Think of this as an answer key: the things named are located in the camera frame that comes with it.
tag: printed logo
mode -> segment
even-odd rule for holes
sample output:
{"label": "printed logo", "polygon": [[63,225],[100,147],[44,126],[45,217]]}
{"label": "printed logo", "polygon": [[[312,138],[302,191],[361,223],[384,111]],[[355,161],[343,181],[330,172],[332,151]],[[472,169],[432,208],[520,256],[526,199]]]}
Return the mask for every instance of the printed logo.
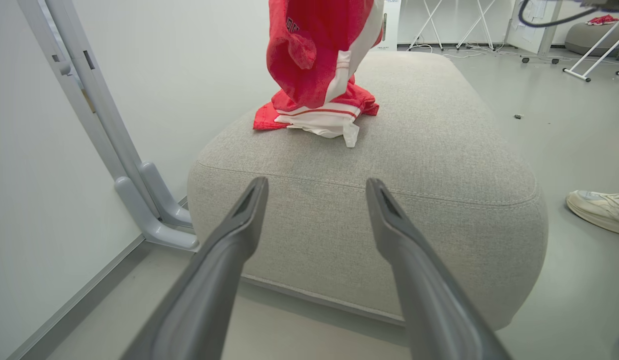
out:
{"label": "printed logo", "polygon": [[294,20],[292,20],[291,18],[287,18],[287,31],[293,33],[293,32],[298,32],[298,30],[300,29],[298,27],[298,25],[296,25],[296,23],[294,23]]}

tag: gray ottoman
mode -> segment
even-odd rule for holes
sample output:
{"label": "gray ottoman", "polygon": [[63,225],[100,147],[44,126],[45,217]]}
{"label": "gray ottoman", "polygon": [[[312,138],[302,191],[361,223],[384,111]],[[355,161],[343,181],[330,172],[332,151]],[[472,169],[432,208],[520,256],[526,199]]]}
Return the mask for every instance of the gray ottoman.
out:
{"label": "gray ottoman", "polygon": [[[613,26],[613,23],[599,26],[587,25],[584,22],[576,23],[567,32],[567,36],[565,37],[565,48],[576,54],[584,55]],[[616,29],[616,31],[609,34],[598,47],[591,51],[590,55],[593,57],[600,57],[600,55],[605,54],[605,51],[609,50],[618,40],[619,30]]]}
{"label": "gray ottoman", "polygon": [[357,84],[376,96],[355,148],[298,129],[254,131],[254,112],[209,143],[191,168],[199,239],[256,176],[270,182],[261,241],[244,278],[371,317],[401,321],[392,270],[375,248],[365,180],[380,178],[494,329],[532,290],[547,246],[534,174],[451,61],[371,52]]}

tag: metal frame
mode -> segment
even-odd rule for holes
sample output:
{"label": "metal frame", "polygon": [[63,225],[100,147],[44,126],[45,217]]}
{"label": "metal frame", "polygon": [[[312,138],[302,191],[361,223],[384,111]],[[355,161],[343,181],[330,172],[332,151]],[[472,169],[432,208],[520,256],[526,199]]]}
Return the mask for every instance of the metal frame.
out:
{"label": "metal frame", "polygon": [[423,24],[423,27],[421,27],[421,30],[414,36],[414,41],[412,41],[412,43],[409,45],[408,50],[414,47],[414,44],[417,43],[417,41],[421,37],[421,34],[423,33],[423,30],[426,29],[426,26],[428,25],[430,21],[431,21],[431,27],[433,27],[433,33],[436,34],[436,40],[438,41],[438,46],[440,47],[441,51],[443,50],[443,44],[441,43],[441,38],[438,36],[438,31],[436,30],[434,19],[432,19],[432,16],[434,15],[434,13],[436,12],[436,10],[438,9],[438,7],[440,6],[442,2],[443,0],[438,0],[436,7],[434,7],[434,9],[430,12],[429,6],[428,6],[428,0],[423,0],[423,4],[425,5],[425,9],[427,10],[427,14],[429,15],[429,17],[427,18],[427,21],[425,21],[425,23]]}
{"label": "metal frame", "polygon": [[496,2],[496,0],[492,0],[492,2],[490,2],[489,5],[487,5],[485,10],[483,10],[483,7],[481,6],[481,0],[476,0],[476,4],[478,4],[478,11],[480,12],[480,16],[479,18],[476,19],[476,21],[474,21],[474,25],[472,25],[469,28],[469,30],[467,30],[467,32],[465,33],[465,36],[463,36],[463,38],[458,42],[458,45],[456,45],[456,50],[461,48],[463,43],[465,43],[465,40],[470,36],[470,33],[472,32],[472,30],[474,30],[474,28],[476,28],[476,25],[478,25],[479,22],[481,21],[483,22],[483,29],[485,30],[485,34],[487,34],[487,44],[490,49],[494,50],[494,43],[492,43],[492,36],[490,36],[490,29],[488,29],[488,23],[487,21],[485,21],[485,14],[488,12],[490,7],[492,7],[494,2]]}
{"label": "metal frame", "polygon": [[[71,0],[44,0],[69,54],[70,59],[66,59],[37,0],[18,2],[54,70],[56,79],[111,177],[117,182],[117,191],[120,197],[124,198],[127,209],[143,235],[150,242],[187,250],[196,249],[198,242],[196,238],[191,239],[191,234],[181,235],[179,231],[165,227],[157,221],[160,219],[164,223],[192,227],[189,211],[175,201],[156,166],[152,162],[141,162],[100,71],[74,4]],[[76,80],[69,75],[70,64],[74,64],[83,88],[92,101],[95,115]],[[121,178],[129,180],[133,186],[127,182],[124,182],[125,185],[118,185]]]}
{"label": "metal frame", "polygon": [[[561,6],[563,6],[563,0],[557,0],[554,2],[554,12],[552,12],[552,16],[551,16],[551,20],[552,22],[556,21],[559,18],[559,13],[561,12]],[[508,38],[510,35],[510,30],[512,29],[512,23],[516,20],[518,21],[518,11],[516,6],[514,7],[514,11],[513,11],[513,18],[510,18],[508,24],[507,24],[507,30],[505,32],[505,43],[508,43]],[[548,57],[548,53],[550,52],[550,49],[552,48],[552,41],[554,40],[554,35],[556,34],[556,26],[550,26],[550,27],[546,27],[543,30],[543,36],[540,39],[540,44],[538,45],[538,51],[536,52],[536,55],[521,55],[520,57],[522,57],[522,62],[523,63],[528,63],[530,61],[530,58],[535,58],[535,59],[541,59],[541,60],[546,60],[546,61],[550,61],[552,64],[558,64],[559,63],[559,59],[554,57]]]}
{"label": "metal frame", "polygon": [[85,100],[83,92],[76,80],[69,74],[71,59],[65,58],[63,51],[56,43],[43,10],[36,0],[17,1],[30,26],[31,32],[33,32],[40,49],[45,55],[45,59],[47,59],[47,63],[52,68],[61,89],[63,89],[69,100],[69,104],[76,112],[78,120],[83,125],[83,129],[85,129],[87,136],[92,141],[96,152],[100,155],[111,177],[116,179],[126,176],[127,173],[123,164],[121,164],[103,125],[99,121],[95,121],[94,114]]}
{"label": "metal frame", "polygon": [[609,50],[607,50],[603,55],[600,56],[600,58],[592,65],[590,66],[587,71],[585,71],[582,75],[580,73],[577,73],[575,70],[575,68],[577,68],[577,66],[579,66],[590,54],[591,52],[594,51],[594,49],[600,45],[600,43],[602,43],[608,36],[610,36],[610,34],[616,29],[616,27],[619,27],[619,20],[614,24],[614,26],[612,26],[606,33],[605,35],[602,35],[602,37],[595,43],[593,44],[593,46],[583,55],[583,57],[581,57],[575,64],[574,66],[572,66],[572,68],[564,68],[563,72],[564,73],[568,73],[570,75],[573,75],[577,78],[579,78],[580,80],[585,80],[586,82],[591,82],[591,78],[588,77],[588,74],[591,73],[592,70],[594,70],[598,64],[600,64],[606,57],[607,55],[609,55],[613,50],[615,50],[615,48],[619,45],[619,39],[618,41],[616,41],[616,43],[614,43],[614,45],[612,45]]}

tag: paper on wall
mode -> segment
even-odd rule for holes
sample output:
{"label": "paper on wall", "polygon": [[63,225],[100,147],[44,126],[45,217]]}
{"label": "paper on wall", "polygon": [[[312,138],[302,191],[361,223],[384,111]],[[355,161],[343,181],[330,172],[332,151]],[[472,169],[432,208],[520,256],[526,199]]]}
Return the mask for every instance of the paper on wall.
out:
{"label": "paper on wall", "polygon": [[545,17],[545,6],[547,5],[547,0],[532,0],[534,2],[534,18],[544,18]]}
{"label": "paper on wall", "polygon": [[536,33],[535,27],[525,26],[522,29],[522,38],[525,39],[525,41],[529,41],[531,43],[532,41],[534,41],[535,33]]}

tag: white stripe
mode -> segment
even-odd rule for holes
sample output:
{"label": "white stripe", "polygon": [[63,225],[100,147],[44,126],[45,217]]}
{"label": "white stripe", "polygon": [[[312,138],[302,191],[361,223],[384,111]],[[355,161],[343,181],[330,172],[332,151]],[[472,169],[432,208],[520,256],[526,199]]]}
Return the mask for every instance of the white stripe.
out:
{"label": "white stripe", "polygon": [[374,3],[369,10],[369,16],[365,20],[365,25],[362,27],[360,34],[351,43],[348,51],[338,51],[336,62],[347,62],[347,68],[338,68],[334,73],[334,78],[329,82],[327,91],[325,92],[325,101],[323,104],[334,100],[337,96],[341,96],[348,89],[348,80],[354,75],[361,61],[372,48],[376,39],[381,33],[383,25],[383,5],[385,0],[374,0]]}

